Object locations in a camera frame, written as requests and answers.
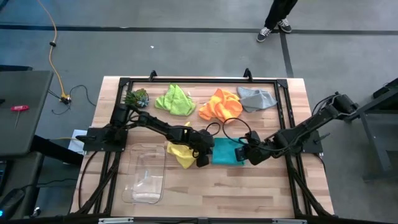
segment orange cloth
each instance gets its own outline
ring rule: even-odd
[[[242,110],[238,96],[229,91],[217,89],[210,101],[199,109],[199,116],[206,120],[218,118],[223,122],[228,118],[237,118]]]

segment sneaker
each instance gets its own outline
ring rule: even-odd
[[[282,19],[281,21],[278,22],[278,25],[280,28],[285,32],[285,33],[291,33],[292,32],[292,27],[290,26],[289,22],[287,19]]]
[[[271,33],[271,30],[264,27],[260,30],[260,33],[257,35],[257,41],[258,42],[263,42],[266,40],[266,38],[268,37],[268,35]]]

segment towel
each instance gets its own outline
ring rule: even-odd
[[[190,126],[191,123],[187,122],[185,126]],[[171,142],[167,144],[167,152],[171,155],[175,155],[177,161],[184,169],[188,169],[193,162],[195,162],[195,158],[192,156],[192,150],[188,146],[176,145]]]
[[[235,156],[235,149],[242,146],[242,144],[231,141],[228,138],[214,138],[213,158],[211,163],[215,165],[243,166],[244,161],[238,162]]]
[[[195,110],[196,105],[190,97],[185,96],[178,85],[170,84],[167,93],[156,99],[155,107],[167,110],[172,115],[188,116]]]
[[[210,101],[199,109],[199,116],[206,120],[218,118],[223,122],[228,118],[237,118],[242,110],[238,96],[229,91],[217,89]]]
[[[267,109],[277,104],[277,101],[265,90],[250,90],[243,87],[238,87],[237,90],[244,110],[249,113]]]

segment black pants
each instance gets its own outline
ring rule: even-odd
[[[286,19],[296,3],[297,0],[274,0],[264,27],[272,30],[277,22]]]

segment floor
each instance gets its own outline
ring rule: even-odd
[[[116,27],[112,31],[60,31],[53,61],[69,90],[86,85],[96,101],[105,75],[192,75],[304,78],[311,106],[339,91],[363,104],[372,92],[397,77],[398,20],[394,0],[299,1],[288,17],[296,33],[255,41],[272,0],[42,0],[57,25]],[[10,0],[0,24],[49,26],[36,1]],[[130,27],[123,32],[120,27]],[[0,29],[0,64],[51,70],[51,30]],[[56,78],[52,91],[59,93]],[[87,129],[95,108],[84,89],[73,92],[72,109],[49,95],[37,134],[71,136]],[[362,124],[333,121],[321,128],[326,175],[335,213],[344,218],[397,222],[398,181],[365,184],[378,169]],[[42,181],[76,178],[78,169],[46,159]],[[73,183],[40,191],[43,216],[66,214]]]

